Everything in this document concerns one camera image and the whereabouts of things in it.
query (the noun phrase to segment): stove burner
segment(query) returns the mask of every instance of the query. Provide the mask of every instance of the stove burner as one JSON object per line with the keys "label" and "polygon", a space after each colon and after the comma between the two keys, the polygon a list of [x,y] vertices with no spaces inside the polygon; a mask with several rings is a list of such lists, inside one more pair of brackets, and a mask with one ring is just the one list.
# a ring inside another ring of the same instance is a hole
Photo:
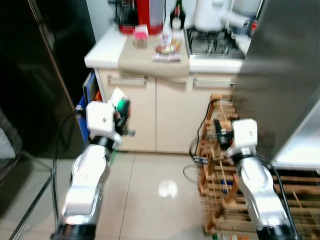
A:
{"label": "stove burner", "polygon": [[188,52],[191,56],[205,58],[243,59],[245,55],[226,30],[203,32],[194,27],[185,31]]}

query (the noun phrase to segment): metal handle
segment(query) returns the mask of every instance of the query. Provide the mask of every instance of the metal handle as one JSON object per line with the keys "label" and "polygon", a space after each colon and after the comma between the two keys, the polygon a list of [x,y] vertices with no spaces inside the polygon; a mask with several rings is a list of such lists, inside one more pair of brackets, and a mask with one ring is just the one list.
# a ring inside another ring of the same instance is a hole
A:
{"label": "metal handle", "polygon": [[145,77],[112,77],[108,75],[106,78],[108,81],[118,81],[118,82],[127,82],[127,83],[146,83],[148,78]]}
{"label": "metal handle", "polygon": [[223,79],[217,79],[217,80],[207,80],[207,79],[193,79],[193,84],[213,84],[213,85],[234,85],[236,84],[235,80],[223,80]]}

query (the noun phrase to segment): cream cabinet door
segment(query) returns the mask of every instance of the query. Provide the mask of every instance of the cream cabinet door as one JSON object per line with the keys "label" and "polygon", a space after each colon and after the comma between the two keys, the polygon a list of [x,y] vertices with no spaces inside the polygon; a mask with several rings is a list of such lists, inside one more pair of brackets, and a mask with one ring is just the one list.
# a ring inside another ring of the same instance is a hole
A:
{"label": "cream cabinet door", "polygon": [[119,150],[156,151],[156,80],[144,76],[122,76],[118,71],[99,69],[106,99],[119,87],[131,100],[128,127],[135,136],[124,136]]}
{"label": "cream cabinet door", "polygon": [[211,94],[230,94],[233,79],[232,75],[197,75],[185,81],[157,78],[156,151],[187,153]]}

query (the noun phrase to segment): wine bottle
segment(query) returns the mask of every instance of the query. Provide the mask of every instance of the wine bottle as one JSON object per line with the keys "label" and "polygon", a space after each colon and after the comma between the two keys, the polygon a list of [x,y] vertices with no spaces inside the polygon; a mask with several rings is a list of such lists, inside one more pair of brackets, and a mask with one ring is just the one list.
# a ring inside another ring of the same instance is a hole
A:
{"label": "wine bottle", "polygon": [[182,8],[182,0],[177,0],[174,10],[170,14],[170,26],[173,30],[183,29],[185,26],[186,14]]}

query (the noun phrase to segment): stainless steel refrigerator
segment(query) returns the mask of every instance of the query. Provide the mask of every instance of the stainless steel refrigerator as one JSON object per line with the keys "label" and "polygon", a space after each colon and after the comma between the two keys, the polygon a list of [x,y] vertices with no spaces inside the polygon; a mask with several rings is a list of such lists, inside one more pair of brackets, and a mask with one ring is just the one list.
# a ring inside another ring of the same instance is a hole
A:
{"label": "stainless steel refrigerator", "polygon": [[266,0],[235,84],[258,152],[286,169],[320,169],[319,29],[319,0]]}
{"label": "stainless steel refrigerator", "polygon": [[[52,156],[58,125],[83,94],[84,56],[94,44],[86,0],[0,1],[0,106],[31,154]],[[77,156],[77,121],[62,136],[60,156]]]}

